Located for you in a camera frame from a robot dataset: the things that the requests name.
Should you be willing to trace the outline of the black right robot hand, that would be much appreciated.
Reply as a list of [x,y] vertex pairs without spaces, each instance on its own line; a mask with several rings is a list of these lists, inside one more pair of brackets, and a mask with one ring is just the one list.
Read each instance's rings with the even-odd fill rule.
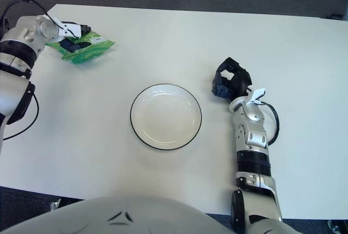
[[[222,76],[227,71],[233,74],[231,79]],[[218,67],[212,83],[212,93],[221,98],[231,101],[241,96],[247,96],[247,88],[252,85],[250,74],[231,57]]]

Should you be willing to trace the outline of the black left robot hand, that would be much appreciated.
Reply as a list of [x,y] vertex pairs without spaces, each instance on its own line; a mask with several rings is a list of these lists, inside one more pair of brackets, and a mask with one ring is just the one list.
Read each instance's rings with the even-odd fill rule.
[[60,47],[70,53],[85,49],[90,46],[91,43],[88,41],[79,41],[79,39],[90,32],[91,27],[88,25],[67,21],[60,22],[58,43]]

